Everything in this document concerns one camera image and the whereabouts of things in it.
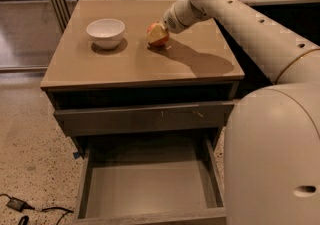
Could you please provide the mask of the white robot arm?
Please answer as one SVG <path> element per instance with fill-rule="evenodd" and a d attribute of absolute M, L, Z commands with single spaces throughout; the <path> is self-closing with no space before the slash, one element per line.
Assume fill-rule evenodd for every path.
<path fill-rule="evenodd" d="M 177 0 L 160 24 L 180 33 L 209 18 L 272 83 L 227 122 L 227 225 L 320 225 L 320 48 L 240 0 Z"/>

